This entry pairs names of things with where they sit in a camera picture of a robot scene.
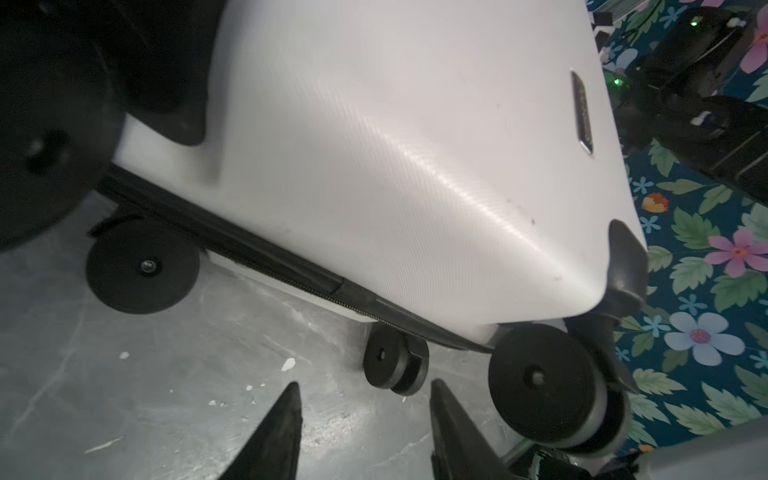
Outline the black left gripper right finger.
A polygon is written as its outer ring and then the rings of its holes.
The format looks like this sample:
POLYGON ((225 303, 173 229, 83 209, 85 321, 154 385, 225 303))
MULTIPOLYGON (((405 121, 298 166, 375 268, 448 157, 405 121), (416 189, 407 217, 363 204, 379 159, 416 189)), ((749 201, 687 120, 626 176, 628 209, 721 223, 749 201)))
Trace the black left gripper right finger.
POLYGON ((431 382, 429 405, 435 479, 514 479, 443 380, 431 382))

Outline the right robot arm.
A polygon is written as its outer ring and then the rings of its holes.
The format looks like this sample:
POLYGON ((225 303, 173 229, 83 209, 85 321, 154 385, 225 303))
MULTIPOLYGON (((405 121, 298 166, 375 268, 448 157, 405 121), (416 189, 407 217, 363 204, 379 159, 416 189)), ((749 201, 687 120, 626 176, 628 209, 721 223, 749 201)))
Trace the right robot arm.
POLYGON ((605 73, 622 148, 657 141, 689 168, 767 202, 767 110, 720 94, 767 13, 700 6, 648 55, 605 73))

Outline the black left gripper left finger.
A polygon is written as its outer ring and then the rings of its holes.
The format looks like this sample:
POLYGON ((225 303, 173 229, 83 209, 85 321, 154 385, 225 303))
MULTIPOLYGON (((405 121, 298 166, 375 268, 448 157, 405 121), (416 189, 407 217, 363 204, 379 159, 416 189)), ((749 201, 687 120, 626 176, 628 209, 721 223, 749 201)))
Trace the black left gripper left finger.
POLYGON ((296 479, 302 422, 300 387, 291 382, 219 479, 296 479))

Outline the white hard-shell suitcase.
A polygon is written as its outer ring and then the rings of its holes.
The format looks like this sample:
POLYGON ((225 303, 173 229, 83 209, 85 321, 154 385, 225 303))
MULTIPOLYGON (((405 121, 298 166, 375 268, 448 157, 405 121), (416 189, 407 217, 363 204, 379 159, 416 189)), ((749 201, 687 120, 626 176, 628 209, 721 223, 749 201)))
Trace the white hard-shell suitcase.
POLYGON ((5 1, 1 247, 100 192, 91 292, 133 315, 202 252, 371 322, 401 396, 430 344, 489 353, 512 430, 628 436, 613 331, 647 253, 582 1, 5 1))

